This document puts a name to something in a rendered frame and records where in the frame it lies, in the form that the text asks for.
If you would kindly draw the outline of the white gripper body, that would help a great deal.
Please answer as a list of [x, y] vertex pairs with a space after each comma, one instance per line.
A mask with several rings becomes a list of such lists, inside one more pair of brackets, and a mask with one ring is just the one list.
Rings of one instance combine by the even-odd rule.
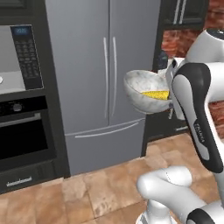
[[174, 57], [171, 60], [171, 64], [168, 66], [166, 73], [165, 73], [165, 78], [170, 90], [170, 98], [172, 100], [172, 105], [174, 107], [175, 113], [176, 113], [176, 117], [179, 120], [184, 120], [184, 114], [182, 112], [181, 107], [179, 106], [178, 100], [176, 98], [176, 96], [174, 95], [173, 91], [172, 91], [172, 80], [174, 78], [174, 74], [177, 72], [177, 70], [182, 67], [185, 64], [185, 59], [184, 58], [177, 58]]

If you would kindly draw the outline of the yellow corn cob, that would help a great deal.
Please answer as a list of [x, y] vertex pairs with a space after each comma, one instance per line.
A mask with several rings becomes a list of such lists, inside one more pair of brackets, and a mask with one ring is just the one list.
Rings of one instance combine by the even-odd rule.
[[142, 95], [147, 97], [167, 101], [170, 99], [170, 92], [167, 90], [143, 91]]

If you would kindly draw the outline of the white marble bowl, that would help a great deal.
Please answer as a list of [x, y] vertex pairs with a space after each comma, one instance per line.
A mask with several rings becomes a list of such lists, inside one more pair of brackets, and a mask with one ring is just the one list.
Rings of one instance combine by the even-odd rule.
[[168, 91], [166, 79], [151, 71], [133, 70], [124, 75], [123, 85], [130, 103], [143, 114], [166, 111], [172, 107], [171, 100], [159, 100], [143, 95], [148, 91]]

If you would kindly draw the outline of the grey double-door fridge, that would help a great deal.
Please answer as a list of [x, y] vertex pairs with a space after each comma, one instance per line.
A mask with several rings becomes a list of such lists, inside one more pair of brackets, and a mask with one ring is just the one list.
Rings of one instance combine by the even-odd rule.
[[151, 70], [161, 0], [45, 0], [73, 175], [138, 158], [144, 115], [123, 86]]

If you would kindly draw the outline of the black microwave oven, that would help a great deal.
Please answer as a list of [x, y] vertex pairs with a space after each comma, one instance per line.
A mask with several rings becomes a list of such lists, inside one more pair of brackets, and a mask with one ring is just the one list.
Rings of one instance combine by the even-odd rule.
[[0, 95], [43, 87], [32, 26], [0, 25]]

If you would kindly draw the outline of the dark blue jar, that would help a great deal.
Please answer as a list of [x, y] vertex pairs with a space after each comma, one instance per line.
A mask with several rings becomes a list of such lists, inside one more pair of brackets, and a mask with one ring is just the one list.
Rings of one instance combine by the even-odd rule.
[[168, 55], [166, 51], [162, 50], [158, 56], [158, 69], [166, 69], [168, 65]]

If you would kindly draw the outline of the black tall appliance cabinet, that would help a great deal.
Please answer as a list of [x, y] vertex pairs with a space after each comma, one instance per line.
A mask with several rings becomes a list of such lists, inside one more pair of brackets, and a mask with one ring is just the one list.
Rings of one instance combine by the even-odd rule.
[[52, 128], [56, 158], [0, 171], [0, 195], [70, 176], [53, 52], [46, 16], [46, 0], [0, 0], [0, 25], [31, 25], [44, 87], [0, 94], [0, 102], [44, 96]]

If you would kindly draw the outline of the black built-in oven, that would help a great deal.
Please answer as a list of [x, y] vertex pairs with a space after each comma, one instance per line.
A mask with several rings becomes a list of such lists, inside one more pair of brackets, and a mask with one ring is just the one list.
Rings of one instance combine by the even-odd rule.
[[46, 98], [0, 102], [0, 172], [54, 158]]

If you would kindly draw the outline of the black wall cupboard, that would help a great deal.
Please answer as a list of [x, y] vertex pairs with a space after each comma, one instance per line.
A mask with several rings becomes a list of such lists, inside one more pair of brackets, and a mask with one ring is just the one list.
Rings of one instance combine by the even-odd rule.
[[164, 24], [203, 26], [209, 0], [163, 0]]

